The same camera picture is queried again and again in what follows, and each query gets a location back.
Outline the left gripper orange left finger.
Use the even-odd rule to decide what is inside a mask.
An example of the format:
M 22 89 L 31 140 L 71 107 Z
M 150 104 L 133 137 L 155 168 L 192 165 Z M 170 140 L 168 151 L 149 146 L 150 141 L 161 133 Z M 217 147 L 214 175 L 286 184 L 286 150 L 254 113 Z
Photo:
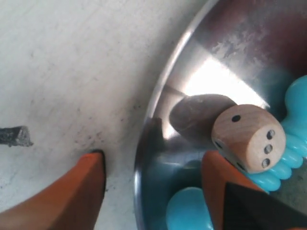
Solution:
M 1 212 L 2 230 L 92 230 L 105 195 L 105 154 L 83 155 L 66 174 L 33 197 Z

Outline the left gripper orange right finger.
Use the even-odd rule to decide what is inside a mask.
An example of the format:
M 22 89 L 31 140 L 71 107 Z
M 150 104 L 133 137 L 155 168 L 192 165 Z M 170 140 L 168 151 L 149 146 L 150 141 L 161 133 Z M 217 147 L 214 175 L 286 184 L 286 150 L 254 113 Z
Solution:
M 216 230 L 305 230 L 305 214 L 268 195 L 219 152 L 202 158 L 202 189 Z

